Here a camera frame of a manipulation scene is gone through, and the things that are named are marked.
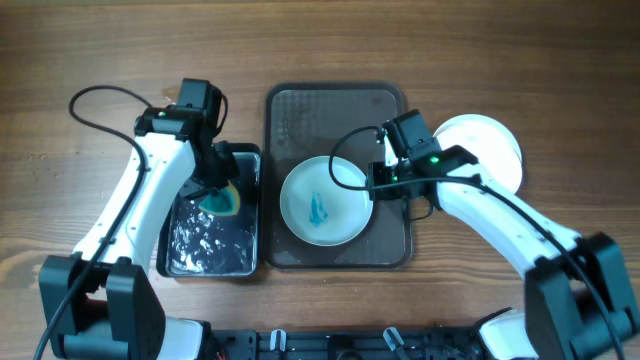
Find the green yellow sponge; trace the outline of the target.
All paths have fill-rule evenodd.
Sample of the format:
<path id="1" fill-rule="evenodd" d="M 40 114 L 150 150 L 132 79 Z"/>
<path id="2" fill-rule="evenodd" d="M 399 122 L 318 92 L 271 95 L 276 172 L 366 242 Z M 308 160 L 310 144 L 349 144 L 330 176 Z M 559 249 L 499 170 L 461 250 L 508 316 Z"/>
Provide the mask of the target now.
<path id="1" fill-rule="evenodd" d="M 212 216 L 235 216 L 241 206 L 240 194 L 230 183 L 223 189 L 216 189 L 207 195 L 199 204 L 199 209 Z"/>

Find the white plate blue stain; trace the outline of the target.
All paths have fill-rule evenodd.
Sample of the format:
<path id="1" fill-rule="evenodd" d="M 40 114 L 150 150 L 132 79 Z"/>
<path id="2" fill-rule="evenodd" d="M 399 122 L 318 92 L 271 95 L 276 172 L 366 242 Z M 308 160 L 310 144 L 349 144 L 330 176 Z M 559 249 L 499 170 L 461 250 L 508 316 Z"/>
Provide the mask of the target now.
<path id="1" fill-rule="evenodd" d="M 298 164 L 280 193 L 282 218 L 298 238 L 316 246 L 337 246 L 368 225 L 373 202 L 362 188 L 364 173 L 353 163 L 318 156 Z"/>

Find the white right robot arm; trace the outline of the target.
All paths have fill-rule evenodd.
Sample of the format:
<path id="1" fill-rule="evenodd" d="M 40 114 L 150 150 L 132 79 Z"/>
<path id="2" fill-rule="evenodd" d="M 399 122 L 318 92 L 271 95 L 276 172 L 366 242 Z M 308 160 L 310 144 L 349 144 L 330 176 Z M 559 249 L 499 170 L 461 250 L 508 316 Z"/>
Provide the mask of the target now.
<path id="1" fill-rule="evenodd" d="M 495 359 L 593 359 L 639 332 L 639 310 L 620 248 L 583 237 L 502 187 L 466 149 L 416 154 L 367 173 L 374 200 L 424 196 L 480 234 L 524 280 L 523 311 L 481 325 Z"/>

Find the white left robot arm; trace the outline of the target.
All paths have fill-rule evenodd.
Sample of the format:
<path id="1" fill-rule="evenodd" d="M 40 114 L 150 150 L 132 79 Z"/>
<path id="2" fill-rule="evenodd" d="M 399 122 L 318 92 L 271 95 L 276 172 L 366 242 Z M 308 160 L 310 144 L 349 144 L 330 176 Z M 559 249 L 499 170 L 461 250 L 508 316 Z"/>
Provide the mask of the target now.
<path id="1" fill-rule="evenodd" d="M 133 152 L 107 206 L 68 257 L 50 256 L 39 274 L 45 348 L 64 359 L 197 359 L 208 323 L 166 316 L 148 280 L 155 243 L 176 197 L 204 213 L 232 216 L 238 170 L 226 142 L 214 143 L 225 113 L 192 105 L 145 110 Z"/>

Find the black water basin tray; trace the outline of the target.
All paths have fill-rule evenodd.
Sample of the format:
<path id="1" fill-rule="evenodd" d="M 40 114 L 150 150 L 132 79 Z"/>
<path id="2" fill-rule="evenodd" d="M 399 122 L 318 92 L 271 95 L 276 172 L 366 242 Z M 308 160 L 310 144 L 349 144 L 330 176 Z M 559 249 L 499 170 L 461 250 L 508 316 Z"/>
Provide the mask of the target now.
<path id="1" fill-rule="evenodd" d="M 200 208 L 201 198 L 176 196 L 159 235 L 156 270 L 164 277 L 245 277 L 258 263 L 260 165 L 257 145 L 231 146 L 239 176 L 235 215 L 213 215 Z"/>

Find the brown serving tray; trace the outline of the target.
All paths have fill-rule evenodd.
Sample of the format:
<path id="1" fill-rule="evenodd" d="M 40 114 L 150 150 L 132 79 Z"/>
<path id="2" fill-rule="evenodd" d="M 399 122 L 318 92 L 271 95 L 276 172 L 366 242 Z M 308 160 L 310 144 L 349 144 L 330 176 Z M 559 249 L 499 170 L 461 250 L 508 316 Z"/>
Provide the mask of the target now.
<path id="1" fill-rule="evenodd" d="M 402 92 L 387 82 L 282 83 L 266 96 L 261 159 L 260 255 L 281 271 L 388 270 L 413 254 L 409 204 L 378 202 L 355 239 L 314 246 L 285 225 L 279 197 L 286 176 L 301 162 L 328 154 L 351 130 L 380 125 L 404 113 Z"/>

